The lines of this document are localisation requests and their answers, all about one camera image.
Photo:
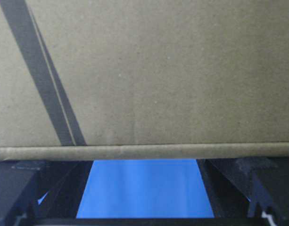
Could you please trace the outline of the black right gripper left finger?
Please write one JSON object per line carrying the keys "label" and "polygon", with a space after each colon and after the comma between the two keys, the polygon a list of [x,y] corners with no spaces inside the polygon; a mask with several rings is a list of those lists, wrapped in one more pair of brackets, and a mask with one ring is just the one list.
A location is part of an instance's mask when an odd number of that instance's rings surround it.
{"label": "black right gripper left finger", "polygon": [[92,161],[0,161],[0,226],[76,218]]}

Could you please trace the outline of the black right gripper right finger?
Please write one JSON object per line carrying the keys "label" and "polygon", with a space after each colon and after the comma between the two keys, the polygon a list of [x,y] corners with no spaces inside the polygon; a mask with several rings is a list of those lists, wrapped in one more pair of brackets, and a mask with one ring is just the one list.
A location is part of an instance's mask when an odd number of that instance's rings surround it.
{"label": "black right gripper right finger", "polygon": [[289,218],[289,158],[197,160],[216,218]]}

